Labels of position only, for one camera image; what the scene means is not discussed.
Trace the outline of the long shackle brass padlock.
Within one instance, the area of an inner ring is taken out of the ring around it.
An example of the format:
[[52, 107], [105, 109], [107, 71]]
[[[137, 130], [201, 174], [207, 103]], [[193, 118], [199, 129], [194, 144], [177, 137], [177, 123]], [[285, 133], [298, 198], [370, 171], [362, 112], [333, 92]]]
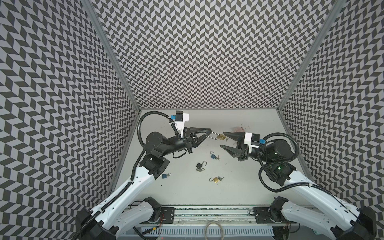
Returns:
[[210, 134], [208, 138], [213, 140], [219, 140], [219, 141], [226, 141], [228, 139], [228, 137], [226, 137], [224, 134], [217, 134], [217, 133]]

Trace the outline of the small brass padlock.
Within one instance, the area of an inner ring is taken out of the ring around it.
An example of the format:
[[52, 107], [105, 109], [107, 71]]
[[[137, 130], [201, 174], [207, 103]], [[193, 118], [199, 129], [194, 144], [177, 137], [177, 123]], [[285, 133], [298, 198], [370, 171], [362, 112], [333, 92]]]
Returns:
[[222, 181], [223, 179], [224, 179], [224, 177], [209, 178], [209, 182], [218, 183], [218, 182]]

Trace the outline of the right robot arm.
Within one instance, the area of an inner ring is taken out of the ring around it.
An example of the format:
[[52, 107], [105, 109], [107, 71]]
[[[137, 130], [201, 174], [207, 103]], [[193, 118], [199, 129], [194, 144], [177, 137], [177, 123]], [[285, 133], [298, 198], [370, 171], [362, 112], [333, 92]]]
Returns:
[[377, 235], [376, 213], [371, 207], [356, 207], [308, 179], [291, 164], [299, 153], [297, 141], [285, 133], [259, 134], [224, 132], [236, 141], [235, 148], [222, 145], [238, 161], [255, 158], [260, 163], [260, 183], [272, 193], [292, 190], [316, 211], [299, 207], [284, 197], [275, 197], [269, 207], [275, 223], [283, 220], [311, 228], [331, 240], [373, 240]]

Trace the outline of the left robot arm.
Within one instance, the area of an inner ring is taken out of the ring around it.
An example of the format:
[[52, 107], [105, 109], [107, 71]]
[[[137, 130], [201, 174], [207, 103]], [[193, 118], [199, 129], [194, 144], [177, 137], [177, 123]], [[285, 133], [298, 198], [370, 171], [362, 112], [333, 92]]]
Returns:
[[[150, 115], [166, 118], [175, 135], [167, 138], [159, 132], [152, 132], [143, 139], [141, 126]], [[194, 148], [199, 147], [213, 133], [209, 128], [185, 127], [188, 120], [189, 115], [183, 111], [177, 111], [171, 116], [150, 111], [140, 117], [137, 135], [143, 149], [134, 163], [130, 178], [91, 210], [78, 211], [73, 240], [116, 240], [138, 224], [155, 222], [160, 218], [161, 205], [152, 197], [142, 200], [129, 211], [126, 208], [143, 189], [165, 172], [170, 164], [166, 155], [182, 150], [191, 154]]]

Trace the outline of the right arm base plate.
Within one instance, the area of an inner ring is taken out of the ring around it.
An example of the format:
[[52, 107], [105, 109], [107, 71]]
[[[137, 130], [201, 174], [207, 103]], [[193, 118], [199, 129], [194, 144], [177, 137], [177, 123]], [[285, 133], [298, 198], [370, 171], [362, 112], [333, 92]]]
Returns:
[[248, 211], [248, 214], [254, 217], [258, 224], [296, 224], [296, 222], [288, 221], [281, 210], [270, 207], [254, 207]]

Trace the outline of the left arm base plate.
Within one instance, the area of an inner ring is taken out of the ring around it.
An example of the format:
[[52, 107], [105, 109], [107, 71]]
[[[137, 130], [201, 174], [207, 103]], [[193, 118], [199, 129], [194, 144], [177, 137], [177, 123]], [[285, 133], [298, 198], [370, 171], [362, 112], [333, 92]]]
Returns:
[[174, 217], [175, 217], [175, 210], [174, 207], [161, 207], [156, 208], [150, 217], [150, 219], [146, 222], [143, 222], [143, 224], [160, 224], [160, 221], [162, 221], [163, 224], [173, 224], [174, 223]]

